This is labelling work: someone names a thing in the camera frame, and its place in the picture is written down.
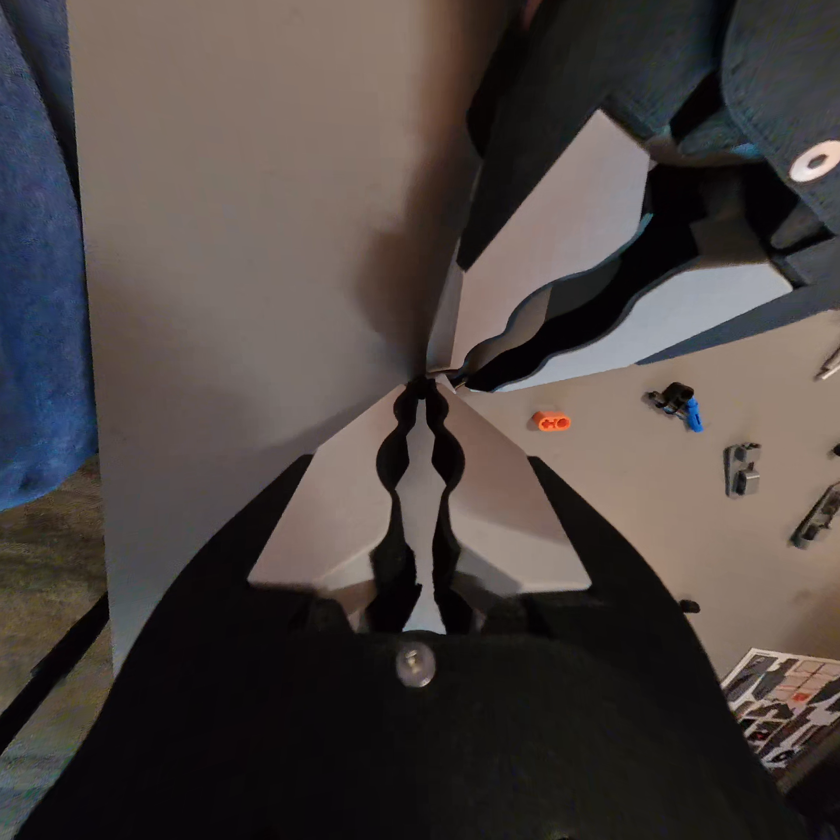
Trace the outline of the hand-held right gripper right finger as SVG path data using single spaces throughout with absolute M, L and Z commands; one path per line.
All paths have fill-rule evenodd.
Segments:
M 592 579 L 529 457 L 445 384 L 427 384 L 432 465 L 444 482 L 433 536 L 445 621 L 521 595 L 586 592 Z

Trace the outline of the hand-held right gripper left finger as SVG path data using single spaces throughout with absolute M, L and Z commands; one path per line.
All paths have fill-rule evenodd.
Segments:
M 317 448 L 248 583 L 338 603 L 351 625 L 365 616 L 413 553 L 397 486 L 415 424 L 415 391 L 400 385 Z

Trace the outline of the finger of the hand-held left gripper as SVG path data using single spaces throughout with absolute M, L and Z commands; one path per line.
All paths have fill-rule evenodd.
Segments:
M 649 154 L 595 112 L 470 268 L 454 256 L 427 345 L 429 375 L 458 373 L 487 340 L 508 339 L 557 280 L 591 270 L 644 227 Z
M 542 323 L 470 361 L 458 383 L 504 392 L 620 369 L 793 291 L 742 217 L 654 217 L 615 258 L 552 284 Z

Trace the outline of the blue black lego axle assembly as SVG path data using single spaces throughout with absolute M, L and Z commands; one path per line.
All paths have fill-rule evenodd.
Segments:
M 662 392 L 647 392 L 645 399 L 655 410 L 680 419 L 689 431 L 696 434 L 704 431 L 699 403 L 692 387 L 674 381 Z

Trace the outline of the lego sticker sheet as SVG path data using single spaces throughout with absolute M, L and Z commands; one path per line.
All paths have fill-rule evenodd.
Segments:
M 721 690 L 752 753 L 776 781 L 838 735 L 835 658 L 752 647 Z

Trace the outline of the person's blue sweater torso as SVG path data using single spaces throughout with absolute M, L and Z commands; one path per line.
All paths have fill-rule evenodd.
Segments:
M 1 509 L 98 451 L 67 3 L 1 2 Z

